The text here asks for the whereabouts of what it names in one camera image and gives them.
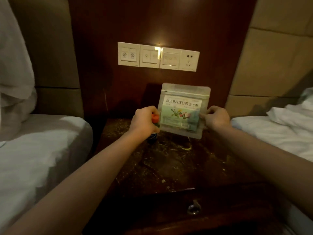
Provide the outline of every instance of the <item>red bottle cap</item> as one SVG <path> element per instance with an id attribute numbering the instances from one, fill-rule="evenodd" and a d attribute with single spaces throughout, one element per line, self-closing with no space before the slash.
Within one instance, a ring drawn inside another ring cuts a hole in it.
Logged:
<path id="1" fill-rule="evenodd" d="M 152 123 L 156 124 L 159 122 L 159 115 L 152 113 Z"/>

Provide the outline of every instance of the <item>resealable plastic bag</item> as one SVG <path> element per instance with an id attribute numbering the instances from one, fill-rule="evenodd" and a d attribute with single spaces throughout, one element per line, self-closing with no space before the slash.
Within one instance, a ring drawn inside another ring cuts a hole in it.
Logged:
<path id="1" fill-rule="evenodd" d="M 200 139 L 211 89 L 207 86 L 188 86 L 163 83 L 158 105 L 160 129 L 191 138 Z"/>

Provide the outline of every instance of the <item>bedside table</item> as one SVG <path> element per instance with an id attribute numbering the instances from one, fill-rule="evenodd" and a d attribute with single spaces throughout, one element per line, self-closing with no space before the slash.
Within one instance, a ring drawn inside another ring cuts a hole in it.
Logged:
<path id="1" fill-rule="evenodd" d="M 108 119 L 96 153 L 129 128 Z M 161 131 L 133 152 L 83 234 L 185 234 L 273 216 L 273 189 L 213 135 Z"/>

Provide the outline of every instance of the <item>padded headboard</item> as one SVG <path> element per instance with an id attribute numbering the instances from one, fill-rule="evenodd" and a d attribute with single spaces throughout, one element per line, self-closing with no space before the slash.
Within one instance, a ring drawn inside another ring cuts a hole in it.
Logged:
<path id="1" fill-rule="evenodd" d="M 67 0 L 9 0 L 32 61 L 36 114 L 84 117 Z"/>

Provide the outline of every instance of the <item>wood panel wall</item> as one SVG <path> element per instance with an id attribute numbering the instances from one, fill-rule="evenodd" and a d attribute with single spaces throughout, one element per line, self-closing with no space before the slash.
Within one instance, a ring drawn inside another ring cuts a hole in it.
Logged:
<path id="1" fill-rule="evenodd" d="M 224 106 L 256 0 L 69 0 L 86 120 L 157 106 L 162 83 L 209 86 Z M 117 42 L 200 51 L 197 72 L 119 66 Z"/>

